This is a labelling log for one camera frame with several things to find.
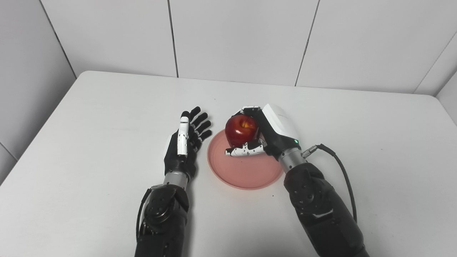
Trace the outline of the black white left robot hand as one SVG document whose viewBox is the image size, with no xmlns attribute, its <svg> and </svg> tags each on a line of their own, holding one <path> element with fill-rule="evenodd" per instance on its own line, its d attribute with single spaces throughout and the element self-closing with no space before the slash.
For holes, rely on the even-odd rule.
<svg viewBox="0 0 457 257">
<path fill-rule="evenodd" d="M 170 137 L 164 164 L 165 174 L 171 171 L 180 171 L 191 180 L 196 176 L 196 156 L 201 149 L 204 140 L 212 135 L 211 121 L 206 112 L 199 106 L 190 112 L 184 111 L 181 119 L 185 118 L 186 133 L 177 130 Z"/>
</svg>

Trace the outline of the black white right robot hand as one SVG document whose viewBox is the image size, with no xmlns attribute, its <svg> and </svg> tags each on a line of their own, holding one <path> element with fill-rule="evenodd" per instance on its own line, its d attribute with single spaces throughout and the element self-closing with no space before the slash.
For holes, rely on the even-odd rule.
<svg viewBox="0 0 457 257">
<path fill-rule="evenodd" d="M 283 163 L 302 163 L 301 147 L 295 127 L 279 106 L 267 104 L 263 108 L 242 107 L 233 117 L 247 115 L 258 125 L 260 138 L 228 148 L 225 155 L 232 157 L 254 156 L 266 153 Z"/>
</svg>

